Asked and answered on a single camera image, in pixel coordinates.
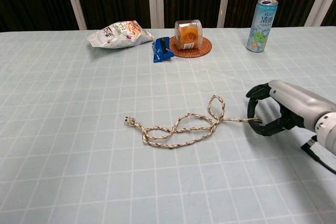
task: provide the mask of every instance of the blue snack package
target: blue snack package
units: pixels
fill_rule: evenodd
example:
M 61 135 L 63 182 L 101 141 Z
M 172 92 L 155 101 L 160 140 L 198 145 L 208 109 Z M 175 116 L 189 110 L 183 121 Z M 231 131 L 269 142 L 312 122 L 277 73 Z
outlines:
M 169 37 L 156 39 L 152 44 L 152 48 L 154 53 L 153 61 L 155 63 L 168 60 L 174 56 L 169 47 Z

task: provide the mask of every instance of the white snack bag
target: white snack bag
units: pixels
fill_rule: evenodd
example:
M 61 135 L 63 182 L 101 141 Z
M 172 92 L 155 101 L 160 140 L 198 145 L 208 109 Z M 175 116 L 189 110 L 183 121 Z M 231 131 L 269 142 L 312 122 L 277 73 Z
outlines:
M 116 22 L 87 37 L 93 47 L 122 48 L 133 47 L 153 41 L 154 36 L 133 21 Z

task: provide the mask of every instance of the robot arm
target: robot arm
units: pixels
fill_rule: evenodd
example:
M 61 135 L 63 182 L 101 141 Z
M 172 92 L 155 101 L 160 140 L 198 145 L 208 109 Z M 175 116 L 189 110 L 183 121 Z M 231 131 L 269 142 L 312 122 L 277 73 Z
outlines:
M 258 85 L 247 94 L 248 118 L 255 116 L 258 100 L 272 97 L 280 105 L 281 117 L 263 126 L 255 121 L 250 125 L 255 132 L 271 136 L 298 126 L 316 132 L 317 140 L 336 154 L 336 104 L 301 87 L 278 80 Z

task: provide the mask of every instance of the can lid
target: can lid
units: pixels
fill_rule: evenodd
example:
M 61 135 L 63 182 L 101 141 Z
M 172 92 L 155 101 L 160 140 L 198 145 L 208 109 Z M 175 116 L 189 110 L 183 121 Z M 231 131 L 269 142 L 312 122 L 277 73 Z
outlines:
M 258 0 L 258 3 L 262 5 L 278 5 L 278 1 L 276 0 Z

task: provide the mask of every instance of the braided rope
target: braided rope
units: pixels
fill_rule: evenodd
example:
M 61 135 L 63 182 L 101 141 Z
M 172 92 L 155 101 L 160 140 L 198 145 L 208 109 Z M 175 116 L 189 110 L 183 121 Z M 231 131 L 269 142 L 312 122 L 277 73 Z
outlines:
M 221 106 L 222 106 L 222 111 L 221 111 L 221 115 L 217 116 L 215 115 L 215 113 L 212 110 L 212 102 L 214 99 L 217 99 Z M 166 148 L 166 149 L 174 149 L 174 148 L 179 148 L 182 146 L 187 146 L 187 145 L 191 145 L 194 143 L 197 143 L 205 138 L 207 138 L 208 136 L 210 136 L 212 133 L 214 133 L 214 131 L 216 130 L 217 126 L 221 123 L 221 122 L 225 122 L 225 121 L 230 121 L 230 122 L 238 122 L 238 123 L 248 123 L 249 121 L 253 120 L 253 121 L 257 121 L 258 123 L 261 123 L 261 119 L 259 117 L 254 117 L 254 118 L 244 118 L 244 119 L 235 119 L 235 118 L 225 118 L 224 114 L 225 114 L 225 102 L 224 100 L 218 96 L 218 95 L 213 95 L 209 101 L 209 105 L 208 105 L 208 111 L 209 114 L 215 119 L 211 119 L 209 117 L 207 117 L 206 115 L 199 115 L 199 114 L 195 114 L 195 113 L 188 113 L 186 115 L 181 116 L 176 123 L 174 124 L 174 126 L 171 129 L 167 129 L 165 127 L 162 126 L 154 126 L 154 127 L 149 127 L 149 128 L 145 128 L 143 127 L 140 123 L 138 123 L 134 118 L 130 117 L 130 116 L 126 116 L 125 119 L 125 123 L 128 126 L 132 126 L 132 127 L 136 127 L 138 129 L 140 129 L 142 131 L 142 142 L 144 144 L 148 144 L 150 146 L 153 147 L 160 147 L 160 148 Z M 185 118 L 198 118 L 201 120 L 205 120 L 206 122 L 208 122 L 210 124 L 209 127 L 189 127 L 189 128 L 182 128 L 182 129 L 177 129 L 177 126 L 179 125 L 179 123 L 185 119 Z M 156 130 L 160 130 L 163 132 L 167 132 L 168 134 L 165 136 L 151 136 L 149 134 L 150 131 L 156 131 Z M 150 140 L 163 140 L 163 139 L 167 139 L 170 136 L 172 136 L 174 133 L 183 133 L 183 132 L 190 132 L 190 131 L 208 131 L 208 133 L 206 133 L 205 135 L 198 137 L 194 140 L 191 140 L 189 142 L 184 142 L 181 144 L 164 144 L 164 143 L 157 143 L 157 142 L 152 142 Z

